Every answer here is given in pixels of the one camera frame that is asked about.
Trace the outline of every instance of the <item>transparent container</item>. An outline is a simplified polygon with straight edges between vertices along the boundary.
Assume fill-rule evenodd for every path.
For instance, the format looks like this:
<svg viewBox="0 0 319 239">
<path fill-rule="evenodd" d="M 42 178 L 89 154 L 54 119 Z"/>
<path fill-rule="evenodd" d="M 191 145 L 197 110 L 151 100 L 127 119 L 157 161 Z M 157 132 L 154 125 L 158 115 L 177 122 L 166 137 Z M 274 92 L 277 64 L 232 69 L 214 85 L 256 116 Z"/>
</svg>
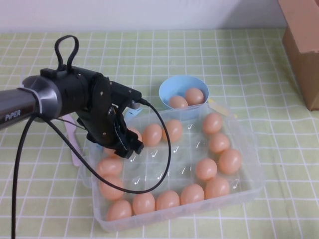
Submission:
<svg viewBox="0 0 319 239">
<path fill-rule="evenodd" d="M 195 108 L 198 111 L 197 115 L 192 119 L 182 120 L 187 112 L 193 112 Z M 172 143 L 169 173 L 162 184 L 152 191 L 155 199 L 166 190 L 174 190 L 180 195 L 183 188 L 192 183 L 197 183 L 204 188 L 205 183 L 199 181 L 195 176 L 195 167 L 198 161 L 206 157 L 218 160 L 218 155 L 213 155 L 210 152 L 208 137 L 202 132 L 203 119 L 212 112 L 214 110 L 209 107 L 209 104 L 160 112 L 164 122 L 170 119 L 180 119 L 183 125 L 183 134 L 178 142 Z M 265 186 L 264 174 L 257 158 L 256 139 L 248 129 L 239 124 L 232 113 L 228 114 L 227 117 L 222 117 L 223 128 L 221 131 L 229 137 L 231 147 L 239 150 L 243 157 L 242 166 L 235 175 L 226 176 L 217 173 L 228 180 L 229 195 L 108 222 L 106 214 L 112 202 L 102 197 L 99 190 L 99 180 L 94 175 L 90 178 L 85 176 L 85 170 L 82 167 L 83 183 L 92 187 L 94 217 L 101 227 L 108 232 L 121 231 L 253 200 Z M 136 116 L 129 120 L 127 125 L 135 127 L 142 133 L 150 123 L 160 124 L 154 113 Z M 93 168 L 96 168 L 97 163 L 106 156 L 100 146 L 90 144 L 90 156 L 87 157 L 87 161 Z M 152 187 L 161 178 L 167 157 L 167 142 L 161 141 L 155 147 L 145 147 L 140 155 L 133 154 L 130 159 L 123 159 L 123 172 L 120 178 L 124 187 L 132 190 L 144 190 Z M 124 199 L 130 203 L 132 203 L 133 197 L 132 194 L 124 194 Z"/>
</svg>

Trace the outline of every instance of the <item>grid pattern tablecloth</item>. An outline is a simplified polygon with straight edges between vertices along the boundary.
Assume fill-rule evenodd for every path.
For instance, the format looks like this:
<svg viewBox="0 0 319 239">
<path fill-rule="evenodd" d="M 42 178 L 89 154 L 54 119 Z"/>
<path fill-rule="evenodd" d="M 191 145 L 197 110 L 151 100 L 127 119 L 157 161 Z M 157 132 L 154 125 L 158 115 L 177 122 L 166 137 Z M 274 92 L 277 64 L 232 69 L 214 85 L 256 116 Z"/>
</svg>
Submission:
<svg viewBox="0 0 319 239">
<path fill-rule="evenodd" d="M 19 172 L 21 238 L 283 239 L 319 235 L 319 112 L 303 103 L 281 43 L 283 29 L 75 33 L 74 65 L 142 92 L 162 110 L 161 82 L 188 74 L 230 106 L 258 138 L 267 185 L 253 202 L 108 234 L 93 220 L 91 191 L 62 140 L 35 123 Z M 0 90 L 56 68 L 53 46 L 64 33 L 0 35 Z M 73 42 L 61 43 L 64 61 Z M 0 239 L 9 238 L 13 160 L 25 122 L 0 132 Z M 63 123 L 55 121 L 65 131 Z M 77 131 L 82 147 L 85 133 Z"/>
</svg>

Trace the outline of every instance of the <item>brown cardboard box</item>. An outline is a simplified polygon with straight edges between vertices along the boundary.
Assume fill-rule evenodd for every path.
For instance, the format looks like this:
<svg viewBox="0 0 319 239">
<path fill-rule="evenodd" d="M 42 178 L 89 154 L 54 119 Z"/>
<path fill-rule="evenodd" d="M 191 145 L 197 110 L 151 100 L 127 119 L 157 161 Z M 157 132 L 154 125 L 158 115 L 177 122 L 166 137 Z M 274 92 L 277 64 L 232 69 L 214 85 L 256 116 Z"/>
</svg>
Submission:
<svg viewBox="0 0 319 239">
<path fill-rule="evenodd" d="M 279 0 L 283 44 L 308 110 L 319 110 L 319 0 Z"/>
</svg>

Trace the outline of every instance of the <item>brown egg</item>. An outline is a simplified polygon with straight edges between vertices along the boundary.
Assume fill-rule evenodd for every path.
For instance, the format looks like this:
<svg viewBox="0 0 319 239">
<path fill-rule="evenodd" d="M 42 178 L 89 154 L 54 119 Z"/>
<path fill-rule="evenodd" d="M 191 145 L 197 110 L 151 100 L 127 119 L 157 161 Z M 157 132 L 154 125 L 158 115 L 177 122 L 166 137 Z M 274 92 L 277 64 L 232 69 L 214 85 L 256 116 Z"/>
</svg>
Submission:
<svg viewBox="0 0 319 239">
<path fill-rule="evenodd" d="M 223 119 L 218 113 L 208 114 L 203 121 L 203 131 L 205 134 L 214 134 L 220 131 L 223 126 Z"/>
<path fill-rule="evenodd" d="M 222 153 L 229 149 L 230 141 L 229 138 L 223 133 L 215 133 L 209 139 L 209 148 L 213 153 Z"/>
<path fill-rule="evenodd" d="M 142 135 L 141 133 L 136 129 L 136 128 L 133 128 L 133 127 L 130 127 L 128 128 L 130 131 L 133 131 L 134 133 L 136 133 L 138 135 L 138 140 L 142 142 Z"/>
<path fill-rule="evenodd" d="M 199 180 L 207 181 L 216 176 L 217 165 L 214 160 L 205 158 L 196 165 L 195 174 Z"/>
<path fill-rule="evenodd" d="M 161 139 L 161 127 L 157 123 L 149 124 L 144 129 L 142 139 L 146 147 L 153 147 L 157 145 Z"/>
<path fill-rule="evenodd" d="M 182 205 L 202 200 L 204 200 L 204 190 L 198 184 L 191 184 L 185 187 L 180 196 L 180 203 Z"/>
<path fill-rule="evenodd" d="M 175 109 L 188 107 L 187 101 L 182 96 L 171 97 L 168 105 Z"/>
<path fill-rule="evenodd" d="M 151 193 L 137 194 L 133 199 L 133 211 L 135 215 L 155 211 L 155 198 Z"/>
<path fill-rule="evenodd" d="M 185 93 L 185 99 L 189 106 L 199 105 L 204 103 L 204 94 L 198 88 L 189 88 Z"/>
<path fill-rule="evenodd" d="M 117 154 L 115 154 L 115 149 L 104 148 L 104 152 L 107 154 L 108 157 L 120 158 L 120 156 L 118 156 Z"/>
<path fill-rule="evenodd" d="M 156 210 L 163 210 L 177 206 L 179 206 L 179 195 L 172 190 L 161 193 L 156 200 Z"/>
<path fill-rule="evenodd" d="M 96 172 L 100 176 L 114 175 L 118 176 L 123 168 L 122 160 L 119 158 L 107 157 L 102 159 L 96 166 Z"/>
<path fill-rule="evenodd" d="M 106 215 L 107 221 L 115 221 L 132 216 L 131 204 L 126 200 L 118 200 L 112 204 Z"/>
<path fill-rule="evenodd" d="M 240 169 L 242 161 L 240 152 L 230 148 L 220 155 L 218 167 L 224 174 L 234 174 Z"/>
<path fill-rule="evenodd" d="M 172 143 L 179 140 L 181 135 L 183 134 L 183 126 L 181 125 L 181 122 L 179 120 L 171 119 L 169 122 L 165 124 L 169 139 Z M 162 129 L 162 137 L 165 141 L 167 141 L 166 133 L 164 128 Z"/>
<path fill-rule="evenodd" d="M 225 178 L 215 177 L 205 187 L 205 199 L 217 198 L 229 194 L 229 183 Z"/>
<path fill-rule="evenodd" d="M 106 181 L 108 181 L 108 182 L 110 182 L 118 187 L 123 188 L 123 182 L 119 178 L 117 178 L 116 176 L 107 175 L 107 176 L 104 176 L 103 178 Z M 102 196 L 108 200 L 118 200 L 124 195 L 124 192 L 117 190 L 115 188 L 112 188 L 109 185 L 107 185 L 101 181 L 100 181 L 100 191 L 101 191 Z"/>
</svg>

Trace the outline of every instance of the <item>plastic container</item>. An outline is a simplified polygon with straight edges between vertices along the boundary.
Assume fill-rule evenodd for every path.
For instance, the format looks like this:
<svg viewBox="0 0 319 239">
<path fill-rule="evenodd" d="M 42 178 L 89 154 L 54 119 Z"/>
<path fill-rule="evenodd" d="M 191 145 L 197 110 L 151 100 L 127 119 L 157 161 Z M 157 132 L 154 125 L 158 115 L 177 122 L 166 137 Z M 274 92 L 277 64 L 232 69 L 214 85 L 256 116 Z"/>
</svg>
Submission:
<svg viewBox="0 0 319 239">
<path fill-rule="evenodd" d="M 165 80 L 159 87 L 159 98 L 162 101 L 164 108 L 167 110 L 172 110 L 173 108 L 168 105 L 168 102 L 173 96 L 182 96 L 185 97 L 185 93 L 189 88 L 196 87 L 200 89 L 204 94 L 204 103 L 207 102 L 209 98 L 209 89 L 208 86 L 199 78 L 194 76 L 182 75 L 182 76 L 173 76 Z M 182 120 L 188 120 L 195 118 L 198 114 L 198 106 L 191 107 L 192 110 L 185 112 L 178 112 L 177 118 Z"/>
<path fill-rule="evenodd" d="M 169 174 L 163 183 L 152 191 L 155 199 L 161 192 L 166 190 L 174 190 L 180 195 L 185 186 L 194 182 L 202 187 L 204 186 L 204 183 L 197 180 L 194 169 L 196 163 L 205 157 L 214 157 L 214 159 L 216 159 L 215 155 L 210 153 L 208 149 L 208 138 L 202 132 L 202 121 L 204 117 L 214 112 L 214 110 L 209 107 L 209 104 L 203 104 L 197 108 L 199 114 L 196 118 L 181 120 L 183 135 L 178 142 L 172 144 Z M 171 119 L 172 112 L 187 113 L 191 110 L 193 110 L 192 107 L 167 110 L 160 112 L 160 115 L 164 122 L 167 122 Z M 160 124 L 155 114 L 148 114 L 132 118 L 127 122 L 127 125 L 130 127 L 133 126 L 140 132 L 143 132 L 144 127 L 153 122 Z M 229 195 L 108 222 L 105 220 L 111 202 L 104 199 L 100 194 L 99 180 L 97 178 L 92 175 L 90 185 L 90 183 L 87 182 L 88 178 L 83 176 L 85 184 L 92 186 L 95 219 L 104 230 L 115 232 L 253 200 L 265 185 L 264 174 L 257 159 L 254 135 L 242 127 L 233 114 L 223 117 L 223 128 L 221 131 L 228 135 L 231 147 L 238 149 L 243 157 L 243 163 L 238 173 L 232 176 L 222 175 L 229 181 Z M 123 159 L 124 167 L 120 177 L 124 182 L 124 187 L 134 190 L 143 190 L 153 186 L 160 179 L 164 171 L 167 163 L 167 155 L 167 143 L 161 141 L 155 147 L 145 147 L 140 155 L 133 154 L 130 159 Z M 94 168 L 105 156 L 102 148 L 95 144 L 90 144 L 90 157 L 87 160 Z M 124 198 L 130 202 L 132 202 L 133 197 L 134 195 L 124 194 Z"/>
</svg>

